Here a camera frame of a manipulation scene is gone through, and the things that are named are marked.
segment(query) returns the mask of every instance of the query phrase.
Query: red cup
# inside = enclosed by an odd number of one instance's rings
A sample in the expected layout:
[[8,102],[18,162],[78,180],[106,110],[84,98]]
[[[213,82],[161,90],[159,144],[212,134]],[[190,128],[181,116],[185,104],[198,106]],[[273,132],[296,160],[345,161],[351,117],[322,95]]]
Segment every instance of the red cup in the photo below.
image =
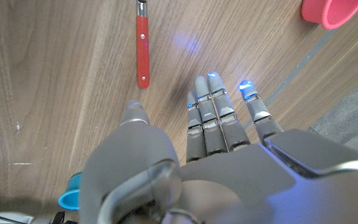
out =
[[358,11],[358,0],[303,0],[301,11],[306,21],[336,29]]

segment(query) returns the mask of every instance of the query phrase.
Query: robotic hand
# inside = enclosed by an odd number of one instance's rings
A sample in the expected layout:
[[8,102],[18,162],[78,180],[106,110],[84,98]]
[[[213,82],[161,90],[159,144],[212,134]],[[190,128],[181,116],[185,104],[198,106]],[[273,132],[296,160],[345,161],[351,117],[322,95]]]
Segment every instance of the robotic hand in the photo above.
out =
[[250,144],[217,73],[188,94],[187,165],[130,101],[88,159],[82,223],[358,223],[358,153],[283,131],[253,84],[239,87],[258,132]]

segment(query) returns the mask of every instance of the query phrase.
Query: blue cup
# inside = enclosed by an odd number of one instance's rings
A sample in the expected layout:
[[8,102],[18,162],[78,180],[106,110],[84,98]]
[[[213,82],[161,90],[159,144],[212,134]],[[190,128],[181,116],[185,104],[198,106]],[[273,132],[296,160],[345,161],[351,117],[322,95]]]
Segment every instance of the blue cup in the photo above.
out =
[[82,173],[74,174],[68,181],[66,192],[59,197],[59,205],[65,209],[78,210],[78,193]]

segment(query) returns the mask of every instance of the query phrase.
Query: wooden table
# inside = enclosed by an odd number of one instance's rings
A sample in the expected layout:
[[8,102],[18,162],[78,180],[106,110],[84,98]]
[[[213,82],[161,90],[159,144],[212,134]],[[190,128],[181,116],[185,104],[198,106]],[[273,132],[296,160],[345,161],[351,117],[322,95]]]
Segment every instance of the wooden table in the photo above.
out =
[[[312,58],[326,30],[301,0],[149,1],[151,84],[136,82],[135,2],[0,1],[1,210],[55,211],[69,177],[119,124],[129,99],[185,163],[186,94],[217,71],[243,123],[243,79],[284,129],[306,129],[358,85],[358,13]],[[247,133],[257,138],[250,127]]]

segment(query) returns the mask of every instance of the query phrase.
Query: cable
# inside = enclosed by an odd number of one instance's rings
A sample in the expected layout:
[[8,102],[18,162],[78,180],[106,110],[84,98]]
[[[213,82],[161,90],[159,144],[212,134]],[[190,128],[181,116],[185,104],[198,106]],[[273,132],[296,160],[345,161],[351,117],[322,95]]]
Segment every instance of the cable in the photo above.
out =
[[15,220],[11,220],[11,219],[8,219],[8,218],[5,218],[5,217],[0,217],[0,220],[4,220],[4,221],[7,221],[7,222],[12,222],[12,223],[17,223],[17,224],[27,224],[27,223],[22,223],[22,222],[18,222],[18,221],[15,221]]

